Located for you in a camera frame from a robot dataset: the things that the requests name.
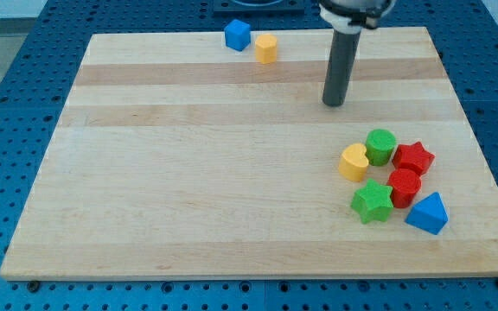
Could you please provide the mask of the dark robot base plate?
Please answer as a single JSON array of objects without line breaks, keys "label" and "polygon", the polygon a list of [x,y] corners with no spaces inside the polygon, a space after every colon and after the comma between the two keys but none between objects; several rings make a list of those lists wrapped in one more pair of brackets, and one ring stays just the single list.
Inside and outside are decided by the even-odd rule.
[{"label": "dark robot base plate", "polygon": [[304,0],[212,0],[215,16],[265,13],[303,13]]}]

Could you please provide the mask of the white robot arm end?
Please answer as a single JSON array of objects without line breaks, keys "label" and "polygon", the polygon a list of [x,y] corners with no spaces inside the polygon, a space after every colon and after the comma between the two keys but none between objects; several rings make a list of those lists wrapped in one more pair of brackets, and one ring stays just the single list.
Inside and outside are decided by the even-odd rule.
[{"label": "white robot arm end", "polygon": [[377,29],[396,0],[319,0],[320,17],[335,31],[356,35],[363,29]]}]

